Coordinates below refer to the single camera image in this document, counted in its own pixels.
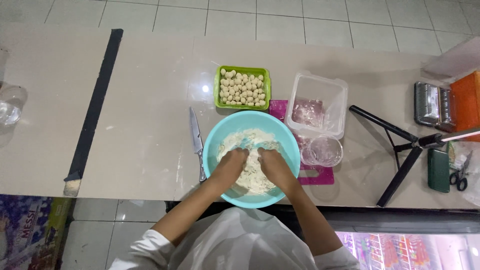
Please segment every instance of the black tape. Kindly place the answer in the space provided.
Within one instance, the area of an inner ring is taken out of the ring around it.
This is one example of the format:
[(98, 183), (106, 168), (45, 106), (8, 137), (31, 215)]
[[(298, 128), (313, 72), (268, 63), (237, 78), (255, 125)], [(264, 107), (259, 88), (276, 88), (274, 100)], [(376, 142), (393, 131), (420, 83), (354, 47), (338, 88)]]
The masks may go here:
[(82, 179), (83, 177), (88, 153), (92, 146), (96, 125), (100, 117), (100, 112), (102, 111), (103, 100), (107, 93), (108, 84), (110, 83), (110, 77), (112, 76), (113, 66), (115, 65), (122, 36), (123, 29), (112, 29), (102, 66), (100, 67), (95, 88), (93, 89), (92, 98), (88, 105), (87, 114), (85, 115), (84, 125), (78, 138), (77, 148), (73, 154), (72, 164), (68, 176), (64, 179), (65, 182)]

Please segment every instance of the tripod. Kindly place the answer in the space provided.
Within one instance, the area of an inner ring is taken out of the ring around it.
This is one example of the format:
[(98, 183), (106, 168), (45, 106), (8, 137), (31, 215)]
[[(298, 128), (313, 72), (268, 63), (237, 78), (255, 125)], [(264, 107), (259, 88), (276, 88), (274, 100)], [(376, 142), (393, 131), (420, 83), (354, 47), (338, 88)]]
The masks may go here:
[[(412, 169), (413, 165), (415, 164), (415, 162), (417, 161), (417, 159), (419, 158), (420, 154), (424, 149), (441, 147), (441, 146), (444, 146), (448, 141), (480, 134), (480, 128), (472, 128), (465, 131), (450, 133), (446, 135), (443, 135), (441, 133), (435, 133), (432, 135), (418, 138), (397, 126), (394, 126), (389, 122), (383, 119), (380, 119), (365, 110), (360, 109), (355, 105), (350, 106), (348, 110), (384, 128), (385, 132), (387, 133), (388, 139), (392, 144), (393, 150), (395, 152), (395, 159), (396, 159), (396, 165), (398, 167), (398, 171), (393, 177), (390, 184), (388, 185), (387, 189), (385, 189), (384, 193), (382, 194), (382, 196), (377, 202), (377, 206), (382, 208), (385, 207), (385, 205), (392, 198), (393, 194), (398, 189), (400, 184), (402, 184), (402, 181), (405, 179), (408, 172)], [(389, 131), (406, 139), (410, 143), (395, 145), (393, 143), (393, 140), (390, 136)], [(398, 153), (405, 150), (411, 150), (411, 151), (408, 154), (405, 161), (403, 162), (403, 164), (400, 166), (400, 162), (398, 161)]]

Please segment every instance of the sleeve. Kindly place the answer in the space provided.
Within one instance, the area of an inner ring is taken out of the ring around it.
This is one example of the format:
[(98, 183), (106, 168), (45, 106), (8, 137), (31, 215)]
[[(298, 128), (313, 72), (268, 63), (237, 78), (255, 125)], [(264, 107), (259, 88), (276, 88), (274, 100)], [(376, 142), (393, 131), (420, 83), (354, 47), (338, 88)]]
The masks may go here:
[(346, 247), (313, 257), (318, 270), (360, 270), (360, 263)]
[(167, 269), (174, 245), (161, 233), (148, 230), (142, 239), (134, 242), (127, 254), (116, 258), (110, 270), (163, 270)]

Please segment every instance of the scissors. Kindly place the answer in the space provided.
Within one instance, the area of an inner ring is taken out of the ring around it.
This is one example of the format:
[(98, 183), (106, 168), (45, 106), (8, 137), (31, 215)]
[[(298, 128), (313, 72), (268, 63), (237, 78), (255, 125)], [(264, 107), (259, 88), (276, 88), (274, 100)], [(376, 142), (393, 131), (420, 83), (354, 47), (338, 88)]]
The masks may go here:
[(464, 175), (465, 171), (468, 168), (468, 165), (470, 164), (472, 153), (473, 151), (470, 151), (470, 154), (468, 154), (467, 159), (463, 163), (462, 169), (456, 170), (453, 174), (450, 175), (450, 185), (456, 185), (456, 189), (458, 191), (464, 191), (468, 186), (467, 179), (464, 177)]

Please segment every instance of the orange box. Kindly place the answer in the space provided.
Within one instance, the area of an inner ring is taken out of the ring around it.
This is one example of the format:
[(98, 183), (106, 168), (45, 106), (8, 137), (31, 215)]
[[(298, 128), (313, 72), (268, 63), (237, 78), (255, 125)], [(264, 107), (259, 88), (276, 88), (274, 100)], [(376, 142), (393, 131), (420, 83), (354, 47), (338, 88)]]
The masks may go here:
[[(450, 85), (454, 96), (456, 131), (480, 127), (480, 72), (461, 78)], [(467, 137), (480, 142), (480, 135)]]

